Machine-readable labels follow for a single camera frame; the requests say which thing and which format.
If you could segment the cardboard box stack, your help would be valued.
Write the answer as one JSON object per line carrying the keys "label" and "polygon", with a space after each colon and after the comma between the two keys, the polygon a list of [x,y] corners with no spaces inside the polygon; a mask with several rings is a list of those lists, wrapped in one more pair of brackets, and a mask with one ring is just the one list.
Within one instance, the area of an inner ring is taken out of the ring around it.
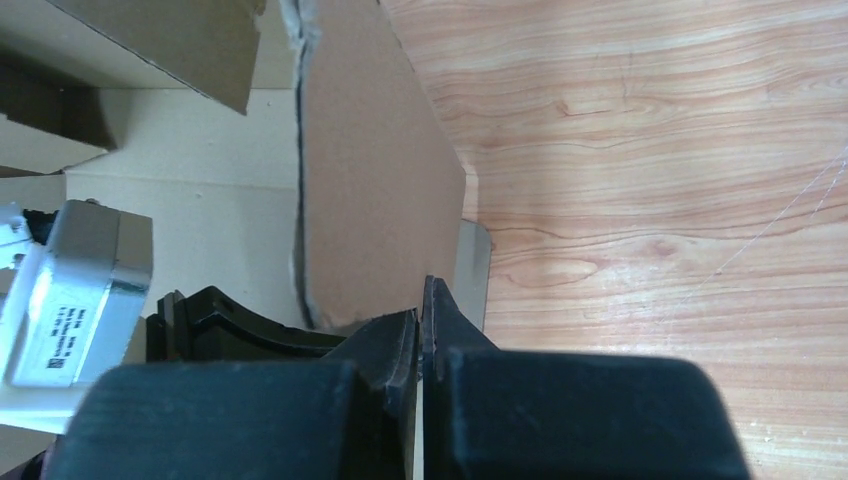
{"label": "cardboard box stack", "polygon": [[[465,193],[380,1],[1,5],[1,208],[152,221],[115,368],[162,363],[145,319],[175,290],[345,340],[397,312],[417,331],[427,279],[450,290]],[[73,417],[62,434],[1,422],[2,477],[49,479]]]}

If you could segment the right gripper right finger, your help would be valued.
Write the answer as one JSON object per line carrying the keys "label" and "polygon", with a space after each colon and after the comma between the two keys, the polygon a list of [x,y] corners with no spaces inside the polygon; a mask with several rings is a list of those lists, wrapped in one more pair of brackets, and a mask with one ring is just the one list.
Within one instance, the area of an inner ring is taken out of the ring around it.
{"label": "right gripper right finger", "polygon": [[422,314],[428,479],[747,479],[724,402],[672,358],[498,348],[429,277]]}

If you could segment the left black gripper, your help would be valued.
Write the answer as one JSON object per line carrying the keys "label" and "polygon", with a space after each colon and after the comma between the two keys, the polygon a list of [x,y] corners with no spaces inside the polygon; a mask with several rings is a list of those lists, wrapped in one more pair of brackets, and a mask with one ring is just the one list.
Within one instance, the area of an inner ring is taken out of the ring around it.
{"label": "left black gripper", "polygon": [[145,319],[146,361],[214,362],[319,359],[345,338],[285,326],[208,286],[175,290]]}

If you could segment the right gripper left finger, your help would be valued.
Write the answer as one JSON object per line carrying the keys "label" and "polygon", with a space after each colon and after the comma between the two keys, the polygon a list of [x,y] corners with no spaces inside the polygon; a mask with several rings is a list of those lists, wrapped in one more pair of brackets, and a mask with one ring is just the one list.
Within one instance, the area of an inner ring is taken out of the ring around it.
{"label": "right gripper left finger", "polygon": [[404,479],[414,438],[411,311],[306,361],[162,362],[91,388],[49,479]]}

